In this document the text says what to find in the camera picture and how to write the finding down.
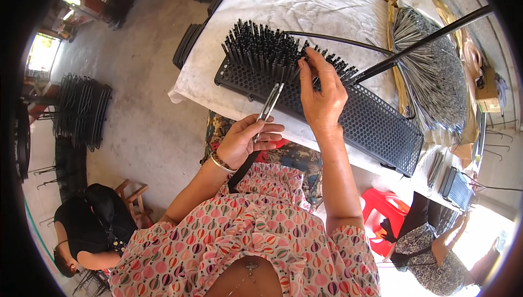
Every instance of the white tablecloth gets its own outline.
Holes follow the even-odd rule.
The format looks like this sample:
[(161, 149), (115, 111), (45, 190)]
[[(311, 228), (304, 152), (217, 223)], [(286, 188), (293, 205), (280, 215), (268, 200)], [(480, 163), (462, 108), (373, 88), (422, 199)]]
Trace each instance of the white tablecloth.
[[(223, 0), (194, 44), (176, 84), (168, 93), (174, 103), (187, 98), (234, 120), (259, 113), (261, 103), (249, 102), (245, 96), (214, 84), (214, 77), (225, 57), (220, 44), (239, 18), (267, 24), (273, 29), (321, 33), (364, 43), (370, 40), (387, 47), (387, 3), (384, 0)], [(311, 45), (328, 48), (330, 53), (336, 53), (360, 71), (385, 58), (381, 53), (361, 47), (321, 39), (309, 41)], [(366, 80), (363, 85), (397, 108), (397, 90), (391, 70)], [(277, 123), (285, 125), (284, 138), (319, 150), (306, 123), (277, 110), (272, 115)], [(402, 177), (399, 173), (381, 167), (377, 160), (354, 147), (346, 147), (351, 164), (382, 175), (389, 183), (412, 185), (420, 193), (435, 198), (426, 188), (430, 170), (430, 164), (426, 164), (428, 160), (420, 162), (412, 179), (403, 178), (399, 182)], [(452, 164), (453, 157), (447, 158), (448, 164)]]

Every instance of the red plastic stool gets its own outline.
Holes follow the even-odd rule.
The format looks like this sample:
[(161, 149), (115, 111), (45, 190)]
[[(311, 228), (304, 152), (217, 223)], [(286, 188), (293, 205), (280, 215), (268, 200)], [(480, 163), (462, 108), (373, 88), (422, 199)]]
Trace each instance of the red plastic stool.
[[(370, 248), (375, 253), (386, 257), (391, 251), (392, 246), (394, 246), (394, 243), (386, 241), (381, 237), (382, 234), (386, 235), (387, 232), (380, 224), (383, 219), (389, 219), (392, 233), (397, 237), (405, 216), (409, 213), (410, 207), (392, 191), (380, 191), (376, 188), (371, 188), (365, 191), (361, 197), (365, 200), (363, 223), (367, 228), (371, 228), (372, 232), (376, 235), (375, 238), (369, 239)], [(371, 222), (367, 223), (373, 210), (376, 210), (380, 216), (373, 216), (370, 220)]]

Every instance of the pink patterned dress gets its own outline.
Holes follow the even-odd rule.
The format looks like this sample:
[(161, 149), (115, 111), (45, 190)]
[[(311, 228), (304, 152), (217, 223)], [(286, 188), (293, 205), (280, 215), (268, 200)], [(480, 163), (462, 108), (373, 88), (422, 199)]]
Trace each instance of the pink patterned dress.
[(204, 296), (237, 259), (270, 261), (288, 296), (379, 296), (378, 269), (363, 230), (325, 234), (301, 191), (302, 172), (254, 163), (236, 188), (201, 203), (177, 226), (137, 230), (109, 283), (115, 297)]

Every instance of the hand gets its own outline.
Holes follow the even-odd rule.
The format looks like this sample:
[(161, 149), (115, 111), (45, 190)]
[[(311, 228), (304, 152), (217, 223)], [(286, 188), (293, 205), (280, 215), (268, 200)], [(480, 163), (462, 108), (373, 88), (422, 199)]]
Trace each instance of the hand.
[[(252, 114), (233, 124), (216, 150), (218, 157), (234, 170), (238, 169), (253, 151), (274, 150), (276, 144), (272, 142), (281, 140), (281, 135), (273, 132), (285, 130), (282, 124), (256, 121), (257, 118), (258, 114)], [(274, 117), (267, 119), (267, 122), (272, 121)], [(258, 142), (254, 144), (253, 137), (259, 132), (261, 133)]]
[(454, 225), (452, 226), (454, 229), (457, 229), (461, 226), (461, 224), (463, 224), (463, 228), (465, 228), (467, 226), (467, 223), (470, 219), (469, 217), (469, 212), (467, 213), (463, 213), (463, 214), (460, 214), (457, 218), (456, 218), (456, 222), (454, 222)]
[[(347, 91), (334, 67), (320, 53), (310, 47), (305, 52), (309, 62), (298, 60), (303, 112), (316, 137), (329, 137), (341, 129), (338, 118), (347, 102)], [(314, 91), (313, 76), (320, 78), (322, 91)]]

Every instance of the woman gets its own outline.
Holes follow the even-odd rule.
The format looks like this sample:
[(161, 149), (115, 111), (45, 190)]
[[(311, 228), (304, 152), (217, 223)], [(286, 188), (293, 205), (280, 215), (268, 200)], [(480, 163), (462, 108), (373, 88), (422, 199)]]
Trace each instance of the woman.
[[(408, 269), (425, 289), (439, 296), (453, 295), (470, 284), (481, 286), (500, 253), (493, 244), (468, 271), (452, 248), (465, 232), (469, 214), (460, 215), (450, 229), (437, 236), (440, 212), (440, 204), (415, 192), (391, 261), (398, 268)], [(448, 238), (456, 231), (447, 245)]]
[(54, 228), (54, 263), (69, 278), (79, 272), (79, 265), (90, 270), (114, 267), (137, 229), (120, 196), (99, 183), (60, 205)]
[[(326, 228), (300, 207), (303, 173), (297, 169), (254, 163), (235, 187), (239, 193), (228, 194), (228, 176), (250, 153), (272, 150), (281, 140), (275, 132), (282, 125), (257, 122), (253, 114), (232, 125), (160, 222), (136, 231), (111, 272), (114, 296), (380, 294), (338, 124), (347, 93), (321, 54), (308, 48), (307, 55), (308, 63), (298, 61), (301, 100), (323, 157)], [(321, 92), (313, 90), (312, 71)]]

